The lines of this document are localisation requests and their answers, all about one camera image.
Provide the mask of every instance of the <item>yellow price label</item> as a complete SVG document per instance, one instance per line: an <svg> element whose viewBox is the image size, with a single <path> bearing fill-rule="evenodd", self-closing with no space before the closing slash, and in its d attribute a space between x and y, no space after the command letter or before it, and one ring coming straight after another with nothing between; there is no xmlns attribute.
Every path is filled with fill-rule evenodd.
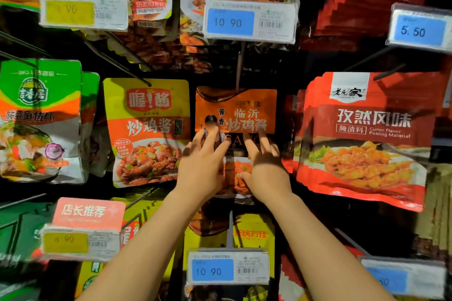
<svg viewBox="0 0 452 301"><path fill-rule="evenodd" d="M42 238L45 253L80 253L89 252L87 233L47 232Z"/></svg>
<svg viewBox="0 0 452 301"><path fill-rule="evenodd" d="M92 1L46 0L46 22L75 26L94 25Z"/></svg>

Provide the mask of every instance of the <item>forearm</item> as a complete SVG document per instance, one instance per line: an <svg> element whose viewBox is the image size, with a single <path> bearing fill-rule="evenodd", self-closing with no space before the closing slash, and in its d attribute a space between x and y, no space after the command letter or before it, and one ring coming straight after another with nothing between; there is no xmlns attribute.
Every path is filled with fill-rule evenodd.
<svg viewBox="0 0 452 301"><path fill-rule="evenodd" d="M187 195L173 190L79 300L154 300L175 245L197 209Z"/></svg>
<svg viewBox="0 0 452 301"><path fill-rule="evenodd" d="M296 195L267 205L280 225L314 301L394 298Z"/></svg>

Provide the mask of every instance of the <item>left hand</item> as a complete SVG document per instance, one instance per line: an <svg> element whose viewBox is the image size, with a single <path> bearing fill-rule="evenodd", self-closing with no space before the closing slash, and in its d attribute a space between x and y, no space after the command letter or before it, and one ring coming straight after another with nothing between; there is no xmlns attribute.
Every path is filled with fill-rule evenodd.
<svg viewBox="0 0 452 301"><path fill-rule="evenodd" d="M175 190L188 198L200 202L199 207L215 195L222 187L223 176L218 175L218 167L230 145L226 138L214 151L215 137L219 129L211 131L201 148L204 131L199 131L193 142L187 144L179 162L177 185Z"/></svg>

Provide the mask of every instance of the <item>right hand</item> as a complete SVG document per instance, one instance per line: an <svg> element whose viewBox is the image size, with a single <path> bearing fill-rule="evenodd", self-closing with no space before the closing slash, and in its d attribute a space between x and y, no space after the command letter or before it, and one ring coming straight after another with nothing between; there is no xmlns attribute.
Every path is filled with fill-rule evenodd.
<svg viewBox="0 0 452 301"><path fill-rule="evenodd" d="M276 144L270 143L262 130L259 130L261 151L248 133L243 134L243 139L253 170L251 174L240 173L239 177L245 181L253 195L267 207L276 197L290 195L292 189L289 174L281 163Z"/></svg>

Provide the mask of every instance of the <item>blue price label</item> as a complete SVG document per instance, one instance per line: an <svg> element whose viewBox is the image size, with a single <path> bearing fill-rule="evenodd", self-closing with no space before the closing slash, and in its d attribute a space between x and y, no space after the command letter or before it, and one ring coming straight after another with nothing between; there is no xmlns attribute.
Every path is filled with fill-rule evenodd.
<svg viewBox="0 0 452 301"><path fill-rule="evenodd" d="M405 294L408 273L404 270L386 268L366 268L391 294Z"/></svg>
<svg viewBox="0 0 452 301"><path fill-rule="evenodd" d="M192 261L193 281L234 281L234 260L194 259Z"/></svg>
<svg viewBox="0 0 452 301"><path fill-rule="evenodd" d="M446 25L447 22L443 19L400 15L395 26L394 40L441 47Z"/></svg>
<svg viewBox="0 0 452 301"><path fill-rule="evenodd" d="M254 12L211 8L207 13L207 32L221 35L252 36Z"/></svg>

